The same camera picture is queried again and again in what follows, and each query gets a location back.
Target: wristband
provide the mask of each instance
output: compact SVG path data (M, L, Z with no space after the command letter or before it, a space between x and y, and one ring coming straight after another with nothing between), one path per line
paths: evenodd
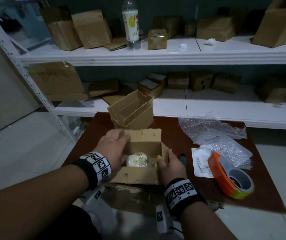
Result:
M166 187L165 201L169 213L180 221L181 214L189 205L202 201L207 204L204 197L198 193L188 179L177 178L172 180Z
M106 181L112 173L108 160L98 152L87 153L73 164L81 168L86 174L89 181L87 190L94 190L101 182Z

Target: black cable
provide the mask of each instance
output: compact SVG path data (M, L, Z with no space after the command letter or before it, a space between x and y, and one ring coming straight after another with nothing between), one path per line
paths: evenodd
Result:
M179 230L179 229L177 229L177 228L175 228L175 227L170 226L170 229L177 230L178 232L180 232L180 233L182 233L182 234L183 234L183 232L182 232L181 230Z

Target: orange tape dispenser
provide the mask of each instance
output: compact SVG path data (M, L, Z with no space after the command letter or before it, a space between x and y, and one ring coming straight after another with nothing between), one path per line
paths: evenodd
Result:
M213 177L227 196L244 199L254 191L254 183L250 176L234 167L225 157L213 152L208 163Z

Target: black pants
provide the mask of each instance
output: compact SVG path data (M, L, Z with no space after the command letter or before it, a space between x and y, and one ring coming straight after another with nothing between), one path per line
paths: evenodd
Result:
M70 205L35 239L91 239L102 240L91 217L80 207Z

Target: wooden board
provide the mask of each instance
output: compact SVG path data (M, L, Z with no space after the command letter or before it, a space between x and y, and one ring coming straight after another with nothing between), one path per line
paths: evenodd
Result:
M238 128L245 126L242 122L229 121L227 123ZM162 142L169 148L172 148L177 156L181 153L185 154L188 178L206 200L286 214L286 208L282 199L249 135L247 139L237 140L237 142L253 153L251 158L253 168L246 170L246 172L252 178L255 190L249 197L243 200L236 200L226 196L215 179L194 176L191 148L197 148L198 145L192 144L190 138L181 130L178 118L155 116L154 123L150 128L161 128ZM96 113L92 122L87 126L85 132L63 163L63 166L71 164L80 156L92 151L99 139L110 129L113 129L113 124L109 113ZM139 185L139 187L162 192L165 190L163 186L158 185Z

